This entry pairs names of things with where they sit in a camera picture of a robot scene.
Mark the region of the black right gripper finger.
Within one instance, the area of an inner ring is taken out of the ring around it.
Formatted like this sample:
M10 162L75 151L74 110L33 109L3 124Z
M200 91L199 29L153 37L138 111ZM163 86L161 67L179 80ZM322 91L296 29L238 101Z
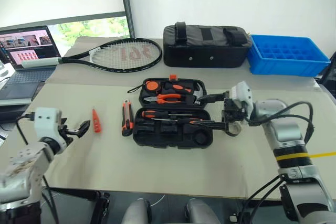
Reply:
M215 122L211 120L201 120L201 121L194 121L194 125L200 125L211 130L224 130L224 123L222 122Z
M197 99L200 103L215 103L229 98L229 91L217 94L207 94Z

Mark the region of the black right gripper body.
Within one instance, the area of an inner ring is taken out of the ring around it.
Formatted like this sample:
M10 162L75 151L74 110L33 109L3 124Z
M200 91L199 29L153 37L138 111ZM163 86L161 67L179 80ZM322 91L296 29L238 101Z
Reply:
M222 110L222 123L224 132L241 132L240 122L245 118L245 109L239 108L236 103L230 99L224 99Z

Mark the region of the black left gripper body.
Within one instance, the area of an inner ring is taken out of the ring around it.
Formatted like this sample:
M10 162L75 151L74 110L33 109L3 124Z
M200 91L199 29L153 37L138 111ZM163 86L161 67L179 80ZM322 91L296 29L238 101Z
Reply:
M59 134L65 140L66 143L72 143L72 136L79 136L78 130L69 130L68 126L65 124L67 118L61 118L59 125Z

